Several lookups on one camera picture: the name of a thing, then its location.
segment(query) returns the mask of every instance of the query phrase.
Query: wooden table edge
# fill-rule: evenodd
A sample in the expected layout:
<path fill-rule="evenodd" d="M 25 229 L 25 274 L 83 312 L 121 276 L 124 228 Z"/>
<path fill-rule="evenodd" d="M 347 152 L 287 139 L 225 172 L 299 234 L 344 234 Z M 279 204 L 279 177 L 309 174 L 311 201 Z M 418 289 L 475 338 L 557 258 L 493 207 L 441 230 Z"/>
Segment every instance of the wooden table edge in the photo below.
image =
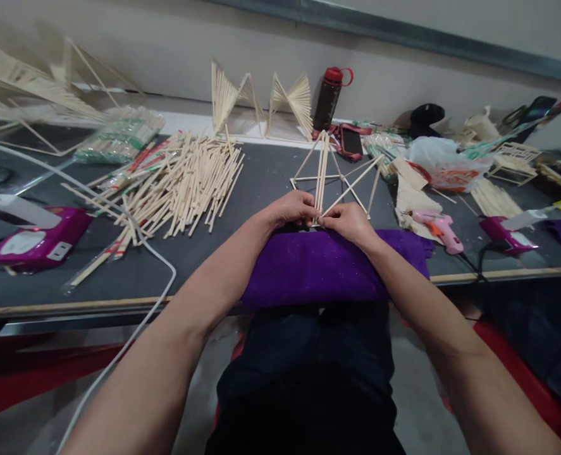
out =
<path fill-rule="evenodd" d="M 561 267 L 549 267 L 545 269 L 515 269 L 515 270 L 495 270 L 492 272 L 484 272 L 483 275 L 487 279 L 501 278 L 526 278 L 541 277 L 561 274 Z M 476 275 L 472 272 L 452 275 L 435 275 L 430 277 L 430 281 L 435 284 L 463 284 L 476 279 Z M 166 297 L 165 301 L 169 301 L 171 296 Z M 128 298 L 118 300 L 92 300 L 70 303 L 49 303 L 46 305 L 29 305 L 29 306 L 7 306 L 0 308 L 0 317 L 17 317 L 29 316 L 35 313 L 47 313 L 57 311 L 85 311 L 85 310 L 112 310 L 114 308 L 126 308 L 131 306 L 141 306 L 154 304 L 158 297 Z"/>

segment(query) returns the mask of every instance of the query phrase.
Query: gray table top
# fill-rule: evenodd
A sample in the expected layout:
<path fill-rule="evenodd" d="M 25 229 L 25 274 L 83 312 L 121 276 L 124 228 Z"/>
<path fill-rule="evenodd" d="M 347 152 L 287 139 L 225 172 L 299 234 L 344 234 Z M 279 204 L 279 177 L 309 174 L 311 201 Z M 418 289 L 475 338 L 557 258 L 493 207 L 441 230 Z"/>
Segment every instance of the gray table top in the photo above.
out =
<path fill-rule="evenodd" d="M 307 153 L 306 150 L 292 147 L 249 143 L 243 144 L 242 150 L 246 155 L 244 169 L 224 216 L 215 222 L 213 233 L 209 234 L 201 222 L 191 238 L 184 234 L 164 240 L 163 235 L 158 235 L 151 241 L 151 245 L 163 253 L 177 268 L 177 280 L 170 294 L 173 294 L 187 277 L 252 214 L 291 189 L 289 178 L 295 174 Z M 34 155 L 53 165 L 66 160 L 66 158 L 42 154 Z M 343 159 L 339 159 L 339 162 L 344 173 L 355 167 L 355 164 Z M 27 181 L 42 173 L 35 165 L 7 157 L 2 152 L 0 152 L 0 164 L 16 169 L 18 179 L 21 181 Z M 80 181 L 89 182 L 112 169 L 111 166 L 72 164 L 65 171 Z M 317 159 L 313 158 L 301 175 L 315 176 L 316 169 Z M 373 181 L 374 173 L 371 171 L 355 187 L 365 205 L 368 203 Z M 53 176 L 28 191 L 26 195 L 38 198 L 48 205 L 80 205 L 81 201 L 60 187 L 60 182 L 62 182 L 60 178 Z M 507 189 L 523 209 L 540 208 L 552 202 L 531 185 L 517 188 L 499 180 L 493 182 Z M 308 181 L 300 182 L 298 186 L 304 191 L 312 191 L 314 185 L 313 181 Z M 341 182 L 330 181 L 325 189 L 325 206 L 334 201 L 343 189 L 345 188 L 342 187 Z M 488 242 L 488 237 L 478 224 L 479 219 L 458 198 L 454 198 L 458 203 L 452 204 L 434 193 L 430 193 L 430 196 L 442 204 L 445 213 L 453 217 L 455 221 L 453 229 L 463 242 L 465 252 L 475 262 L 478 251 Z M 472 197 L 470 195 L 464 197 L 470 206 L 478 211 L 478 206 Z M 351 200 L 350 195 L 345 197 L 346 202 Z M 561 217 L 561 212 L 558 210 L 554 214 L 556 217 Z M 398 228 L 390 191 L 383 182 L 380 182 L 376 190 L 371 210 L 371 224 L 376 229 Z M 0 221 L 0 237 L 9 235 L 13 231 L 12 226 Z M 108 246 L 117 237 L 119 231 L 119 227 L 114 226 L 109 219 L 96 219 L 62 266 L 31 276 L 16 277 L 11 277 L 0 269 L 0 317 L 127 310 L 150 305 L 168 282 L 170 272 L 144 248 L 130 249 L 122 260 L 100 266 L 71 294 L 64 294 L 61 291 L 63 284 Z M 520 258 L 509 258 L 489 252 L 485 256 L 485 272 L 561 267 L 560 243 L 540 227 L 525 234 L 539 244 L 540 248 L 537 252 L 529 252 Z M 449 275 L 470 274 L 471 269 L 460 258 L 447 255 L 442 246 L 436 248 L 433 257 L 428 261 L 428 267 L 433 280 L 439 284 L 465 282 L 471 279 L 468 275 L 461 278 L 443 278 Z"/>

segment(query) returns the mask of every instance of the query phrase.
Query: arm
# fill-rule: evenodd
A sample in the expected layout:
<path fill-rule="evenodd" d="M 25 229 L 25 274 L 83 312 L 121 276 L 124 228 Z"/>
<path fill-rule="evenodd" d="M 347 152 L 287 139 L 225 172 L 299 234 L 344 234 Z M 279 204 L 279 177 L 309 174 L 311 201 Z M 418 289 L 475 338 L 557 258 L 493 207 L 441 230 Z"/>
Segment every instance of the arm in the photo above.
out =
<path fill-rule="evenodd" d="M 492 350 L 436 286 L 378 237 L 357 204 L 337 205 L 319 223 L 367 255 L 426 345 L 473 454 L 561 454 L 561 440 Z"/>
<path fill-rule="evenodd" d="M 167 454 L 209 333 L 240 299 L 271 233 L 311 225 L 314 197 L 292 191 L 221 245 L 137 339 L 86 410 L 63 450 L 69 454 Z"/>

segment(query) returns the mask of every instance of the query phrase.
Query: water bottle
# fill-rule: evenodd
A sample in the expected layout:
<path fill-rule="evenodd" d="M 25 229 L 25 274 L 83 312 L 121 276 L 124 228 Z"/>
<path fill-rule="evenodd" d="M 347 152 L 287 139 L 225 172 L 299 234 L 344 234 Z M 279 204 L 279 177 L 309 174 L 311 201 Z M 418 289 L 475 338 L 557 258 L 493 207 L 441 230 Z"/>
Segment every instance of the water bottle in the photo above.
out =
<path fill-rule="evenodd" d="M 343 73 L 346 70 L 350 73 L 350 81 L 343 84 Z M 339 92 L 342 87 L 347 87 L 354 80 L 354 72 L 350 68 L 327 68 L 324 72 L 323 83 L 320 86 L 318 94 L 318 104 L 316 105 L 316 113 L 314 114 L 314 129 L 316 131 L 328 130 L 333 120 L 335 106 L 339 99 Z"/>

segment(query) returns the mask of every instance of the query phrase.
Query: glue gun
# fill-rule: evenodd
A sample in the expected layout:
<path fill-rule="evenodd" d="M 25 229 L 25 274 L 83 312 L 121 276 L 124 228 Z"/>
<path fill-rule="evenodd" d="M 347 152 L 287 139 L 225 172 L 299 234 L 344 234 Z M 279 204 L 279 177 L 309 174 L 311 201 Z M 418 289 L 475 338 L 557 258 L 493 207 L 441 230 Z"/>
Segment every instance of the glue gun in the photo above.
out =
<path fill-rule="evenodd" d="M 418 223 L 425 224 L 432 235 L 443 242 L 447 253 L 459 254 L 464 251 L 464 246 L 450 227 L 453 224 L 453 218 L 449 215 L 420 210 L 419 212 L 413 212 L 412 217 Z"/>

